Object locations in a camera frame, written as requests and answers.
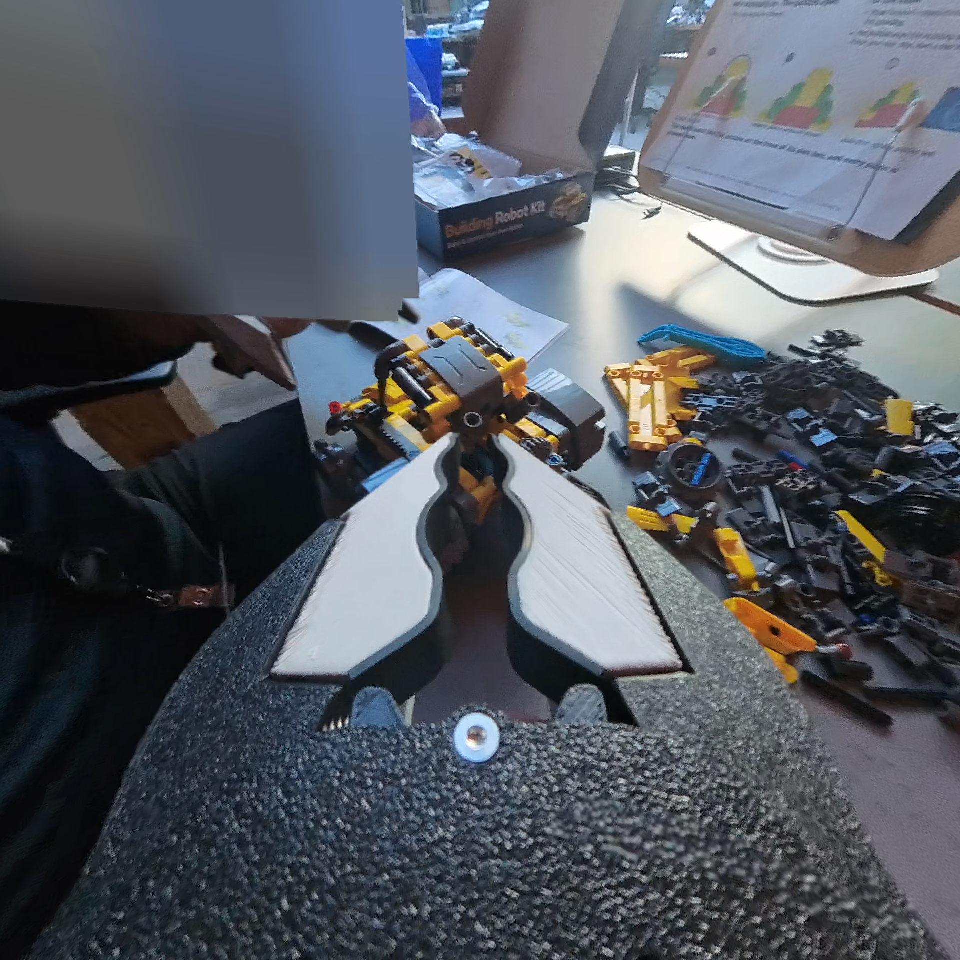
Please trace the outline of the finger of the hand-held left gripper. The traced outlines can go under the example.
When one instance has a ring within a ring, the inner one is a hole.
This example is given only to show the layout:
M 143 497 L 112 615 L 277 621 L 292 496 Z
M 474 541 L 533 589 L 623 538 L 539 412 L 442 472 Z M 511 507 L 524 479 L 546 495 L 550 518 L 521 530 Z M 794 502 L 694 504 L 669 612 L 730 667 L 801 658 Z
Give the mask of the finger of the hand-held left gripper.
M 258 373 L 286 391 L 297 389 L 282 338 L 264 318 L 242 315 L 201 316 L 213 351 L 213 367 L 234 378 Z

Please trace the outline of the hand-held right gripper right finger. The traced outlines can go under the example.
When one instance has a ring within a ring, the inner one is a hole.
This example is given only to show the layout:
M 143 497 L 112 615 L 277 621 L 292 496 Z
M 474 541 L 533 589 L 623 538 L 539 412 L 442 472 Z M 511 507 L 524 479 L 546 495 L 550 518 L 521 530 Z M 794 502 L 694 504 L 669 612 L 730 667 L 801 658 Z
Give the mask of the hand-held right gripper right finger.
M 522 527 L 508 594 L 523 633 L 596 678 L 682 671 L 610 511 L 514 441 L 492 447 Z

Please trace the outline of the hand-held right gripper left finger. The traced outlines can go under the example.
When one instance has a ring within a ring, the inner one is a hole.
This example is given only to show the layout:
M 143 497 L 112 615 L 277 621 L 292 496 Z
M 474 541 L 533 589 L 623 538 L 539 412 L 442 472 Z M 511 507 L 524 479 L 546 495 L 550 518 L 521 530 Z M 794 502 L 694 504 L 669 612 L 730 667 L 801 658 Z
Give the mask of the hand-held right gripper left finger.
M 430 525 L 443 519 L 459 458 L 460 439 L 448 434 L 346 512 L 271 678 L 357 681 L 433 625 L 444 534 Z

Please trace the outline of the yellow black toy brick vehicle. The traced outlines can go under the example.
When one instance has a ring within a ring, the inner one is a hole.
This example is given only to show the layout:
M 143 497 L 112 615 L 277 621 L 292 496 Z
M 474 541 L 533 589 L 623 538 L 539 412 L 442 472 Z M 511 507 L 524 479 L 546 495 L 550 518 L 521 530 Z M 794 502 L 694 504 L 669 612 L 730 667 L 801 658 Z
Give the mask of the yellow black toy brick vehicle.
M 315 442 L 320 475 L 350 503 L 378 491 L 442 438 L 462 440 L 451 491 L 441 564 L 448 570 L 501 500 L 490 441 L 512 441 L 581 485 L 572 473 L 605 438 L 605 411 L 583 387 L 555 369 L 530 378 L 527 362 L 475 323 L 451 317 L 423 333 L 392 339 L 377 354 L 376 381 L 350 402 L 329 405 L 326 433 L 350 433 L 349 453 Z

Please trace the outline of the yellow toy wedge panel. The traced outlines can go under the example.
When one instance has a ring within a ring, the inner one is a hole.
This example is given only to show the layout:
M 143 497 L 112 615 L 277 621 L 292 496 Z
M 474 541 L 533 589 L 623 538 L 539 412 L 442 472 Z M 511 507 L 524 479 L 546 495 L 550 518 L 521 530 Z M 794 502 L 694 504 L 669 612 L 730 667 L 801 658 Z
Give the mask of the yellow toy wedge panel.
M 727 577 L 735 583 L 735 590 L 741 594 L 757 594 L 762 585 L 746 544 L 737 530 L 718 527 L 713 531 L 714 543 L 723 559 Z

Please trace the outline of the black toy wheel rim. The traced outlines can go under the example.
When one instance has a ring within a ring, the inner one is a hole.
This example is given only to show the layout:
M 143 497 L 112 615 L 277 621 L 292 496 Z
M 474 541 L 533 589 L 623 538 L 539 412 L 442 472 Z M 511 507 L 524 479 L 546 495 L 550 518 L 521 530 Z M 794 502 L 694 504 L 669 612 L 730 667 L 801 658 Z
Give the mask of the black toy wheel rim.
M 664 485 L 685 498 L 707 497 L 725 480 L 725 466 L 699 442 L 685 440 L 658 454 L 654 474 Z

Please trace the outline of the paper instruction booklet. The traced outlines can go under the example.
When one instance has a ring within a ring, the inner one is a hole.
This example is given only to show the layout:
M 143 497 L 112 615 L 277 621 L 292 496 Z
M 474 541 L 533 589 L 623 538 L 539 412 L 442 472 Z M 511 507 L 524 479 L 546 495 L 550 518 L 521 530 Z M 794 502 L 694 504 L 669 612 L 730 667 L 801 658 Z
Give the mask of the paper instruction booklet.
M 418 270 L 418 297 L 402 302 L 397 319 L 354 322 L 349 333 L 386 346 L 410 335 L 427 339 L 427 329 L 460 318 L 515 356 L 533 360 L 564 337 L 569 326 L 499 294 L 476 277 L 454 269 Z

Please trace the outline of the pile of black toy bricks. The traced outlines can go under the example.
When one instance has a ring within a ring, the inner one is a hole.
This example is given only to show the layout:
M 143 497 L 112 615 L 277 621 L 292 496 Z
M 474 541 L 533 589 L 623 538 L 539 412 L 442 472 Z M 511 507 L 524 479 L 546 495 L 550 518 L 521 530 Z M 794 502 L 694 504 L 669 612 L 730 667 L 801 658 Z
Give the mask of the pile of black toy bricks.
M 683 441 L 721 460 L 708 496 L 678 495 L 655 474 L 659 454 L 609 445 L 634 467 L 629 520 L 696 569 L 723 601 L 739 597 L 838 654 L 788 657 L 798 683 L 871 724 L 890 709 L 929 709 L 958 731 L 958 414 L 914 405 L 860 366 L 863 341 L 825 330 L 753 368 L 716 361 L 694 378 Z M 741 593 L 714 542 L 742 537 L 761 590 Z

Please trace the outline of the clear plastic bag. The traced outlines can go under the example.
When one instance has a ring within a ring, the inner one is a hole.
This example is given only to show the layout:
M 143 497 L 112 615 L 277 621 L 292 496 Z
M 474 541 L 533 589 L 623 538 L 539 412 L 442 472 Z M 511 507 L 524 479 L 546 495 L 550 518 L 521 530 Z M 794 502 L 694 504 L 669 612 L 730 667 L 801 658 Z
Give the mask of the clear plastic bag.
M 437 210 L 514 194 L 574 176 L 554 167 L 541 173 L 482 143 L 476 137 L 446 133 L 435 139 L 412 137 L 414 195 Z

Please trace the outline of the teal brick separator tool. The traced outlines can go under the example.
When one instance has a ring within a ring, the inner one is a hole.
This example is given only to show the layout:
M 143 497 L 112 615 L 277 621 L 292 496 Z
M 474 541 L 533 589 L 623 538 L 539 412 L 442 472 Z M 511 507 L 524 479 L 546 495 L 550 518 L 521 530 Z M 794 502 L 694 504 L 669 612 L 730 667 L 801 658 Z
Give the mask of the teal brick separator tool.
M 669 342 L 710 354 L 734 370 L 752 369 L 767 359 L 767 351 L 751 341 L 725 337 L 675 323 L 662 324 L 637 339 L 639 346 Z

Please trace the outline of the toy kit cardboard box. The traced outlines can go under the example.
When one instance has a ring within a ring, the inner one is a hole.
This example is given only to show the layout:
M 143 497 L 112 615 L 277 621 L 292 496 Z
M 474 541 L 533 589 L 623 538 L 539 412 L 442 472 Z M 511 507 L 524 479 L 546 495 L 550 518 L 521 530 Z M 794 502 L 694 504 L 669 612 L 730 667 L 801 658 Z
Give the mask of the toy kit cardboard box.
M 490 2 L 462 95 L 465 132 L 562 180 L 437 209 L 415 198 L 419 246 L 451 264 L 589 220 L 597 168 L 642 55 L 643 2 Z

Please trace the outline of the blue plastic bag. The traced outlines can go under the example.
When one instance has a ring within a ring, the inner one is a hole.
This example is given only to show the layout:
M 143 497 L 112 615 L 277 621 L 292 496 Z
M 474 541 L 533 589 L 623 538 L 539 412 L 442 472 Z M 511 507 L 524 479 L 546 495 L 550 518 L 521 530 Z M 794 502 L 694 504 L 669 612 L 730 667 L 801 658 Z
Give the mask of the blue plastic bag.
M 442 120 L 442 57 L 438 38 L 406 39 L 409 114 L 415 138 L 438 139 L 447 132 Z

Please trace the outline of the monitor showing building instructions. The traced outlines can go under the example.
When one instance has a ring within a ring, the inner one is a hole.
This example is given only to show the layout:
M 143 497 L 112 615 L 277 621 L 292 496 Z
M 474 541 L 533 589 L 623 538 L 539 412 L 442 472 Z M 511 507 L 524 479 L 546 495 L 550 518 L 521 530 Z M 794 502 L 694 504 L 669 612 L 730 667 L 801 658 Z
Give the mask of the monitor showing building instructions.
M 919 289 L 958 262 L 958 95 L 956 1 L 716 2 L 640 183 L 788 301 Z

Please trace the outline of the yellow toy frame piece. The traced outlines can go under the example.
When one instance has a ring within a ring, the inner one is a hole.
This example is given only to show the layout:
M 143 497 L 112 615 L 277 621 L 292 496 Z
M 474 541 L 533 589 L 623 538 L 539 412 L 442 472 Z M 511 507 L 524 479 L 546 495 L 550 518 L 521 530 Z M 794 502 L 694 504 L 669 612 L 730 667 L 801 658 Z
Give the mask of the yellow toy frame piece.
M 626 414 L 628 452 L 660 454 L 684 441 L 681 424 L 697 415 L 685 406 L 686 392 L 699 389 L 694 374 L 716 361 L 714 354 L 682 345 L 604 367 L 606 384 Z

